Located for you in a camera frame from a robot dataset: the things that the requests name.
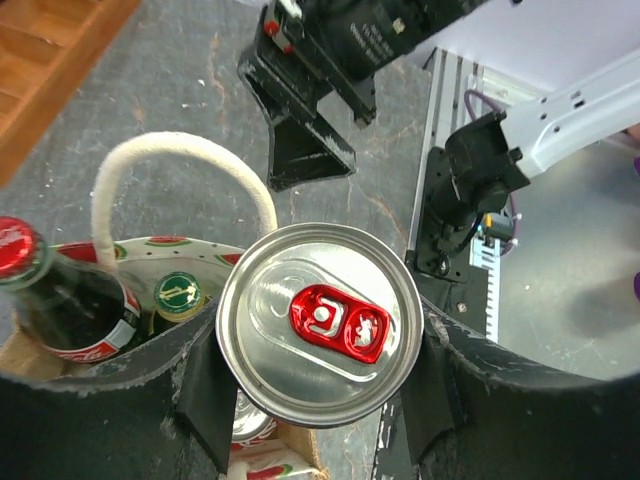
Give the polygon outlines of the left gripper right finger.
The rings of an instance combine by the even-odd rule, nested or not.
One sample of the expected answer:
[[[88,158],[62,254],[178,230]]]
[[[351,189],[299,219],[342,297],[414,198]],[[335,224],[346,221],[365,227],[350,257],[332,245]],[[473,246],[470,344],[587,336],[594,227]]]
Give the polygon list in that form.
[[[601,381],[515,354],[422,303],[401,390],[425,479],[636,479],[639,376]]]

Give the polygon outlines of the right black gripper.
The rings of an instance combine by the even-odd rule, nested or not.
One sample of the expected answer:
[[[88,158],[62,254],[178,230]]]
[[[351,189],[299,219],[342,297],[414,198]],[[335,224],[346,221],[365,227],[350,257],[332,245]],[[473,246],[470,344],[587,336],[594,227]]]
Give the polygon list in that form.
[[[356,153],[317,102],[337,92],[355,119],[376,115],[373,77],[395,59],[468,16],[482,1],[271,1],[238,75],[269,126],[267,184],[273,191],[352,175]]]

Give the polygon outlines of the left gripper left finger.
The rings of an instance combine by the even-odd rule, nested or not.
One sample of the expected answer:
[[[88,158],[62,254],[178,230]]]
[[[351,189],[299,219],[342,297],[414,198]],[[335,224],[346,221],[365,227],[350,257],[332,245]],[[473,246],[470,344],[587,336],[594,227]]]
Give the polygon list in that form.
[[[5,479],[215,479],[227,469],[237,384],[217,306],[68,376],[15,331],[1,349]]]

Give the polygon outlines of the watermelon print canvas bag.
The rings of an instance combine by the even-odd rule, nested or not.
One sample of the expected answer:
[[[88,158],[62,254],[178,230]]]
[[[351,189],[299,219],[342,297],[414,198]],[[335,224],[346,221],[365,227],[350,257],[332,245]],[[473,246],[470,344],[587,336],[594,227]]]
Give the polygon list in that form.
[[[209,163],[185,156],[145,155],[126,169],[112,203],[116,240],[183,236],[203,242],[196,260],[210,265],[215,248],[247,246],[259,216],[246,191]]]

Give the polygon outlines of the green glass bottle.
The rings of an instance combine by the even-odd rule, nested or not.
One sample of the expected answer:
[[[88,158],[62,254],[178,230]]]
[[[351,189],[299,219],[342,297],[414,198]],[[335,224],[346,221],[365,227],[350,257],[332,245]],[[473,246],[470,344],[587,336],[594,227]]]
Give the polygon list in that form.
[[[195,276],[174,271],[162,277],[153,292],[148,336],[154,338],[193,318],[207,303]]]

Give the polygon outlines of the glass cola bottle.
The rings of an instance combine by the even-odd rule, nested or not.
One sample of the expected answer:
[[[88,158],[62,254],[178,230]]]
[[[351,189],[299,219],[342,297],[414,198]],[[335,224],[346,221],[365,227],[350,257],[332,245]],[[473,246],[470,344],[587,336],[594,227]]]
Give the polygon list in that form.
[[[1,218],[1,290],[26,333],[64,360],[98,363],[142,339],[141,308],[128,287],[48,246],[31,225],[12,216]]]

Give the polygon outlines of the blue silver energy drink can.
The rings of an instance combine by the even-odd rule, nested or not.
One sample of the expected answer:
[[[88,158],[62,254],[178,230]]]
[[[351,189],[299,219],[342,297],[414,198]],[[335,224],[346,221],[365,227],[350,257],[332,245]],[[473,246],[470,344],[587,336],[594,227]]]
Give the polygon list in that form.
[[[345,225],[279,228],[243,253],[216,335],[244,394],[308,428],[353,423],[390,399],[421,349],[424,316],[399,256]]]

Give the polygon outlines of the red cola can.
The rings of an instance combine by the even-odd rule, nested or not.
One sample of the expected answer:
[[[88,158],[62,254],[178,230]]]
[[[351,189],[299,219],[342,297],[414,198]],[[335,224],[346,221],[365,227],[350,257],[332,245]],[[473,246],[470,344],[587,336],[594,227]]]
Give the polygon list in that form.
[[[254,405],[242,390],[237,391],[232,443],[233,450],[254,447],[275,431],[277,421]]]

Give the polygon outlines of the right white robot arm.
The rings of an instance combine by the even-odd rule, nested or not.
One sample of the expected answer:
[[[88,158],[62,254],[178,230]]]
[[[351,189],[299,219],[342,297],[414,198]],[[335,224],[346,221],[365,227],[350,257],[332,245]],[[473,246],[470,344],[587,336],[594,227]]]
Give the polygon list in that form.
[[[336,93],[357,123],[369,125],[375,74],[477,8],[475,1],[265,5],[237,72],[269,127],[269,186],[351,175],[355,152],[318,102]],[[472,121],[445,143],[449,174],[430,201],[436,222],[457,227],[499,209],[510,192],[638,119],[639,55],[630,52],[584,80]]]

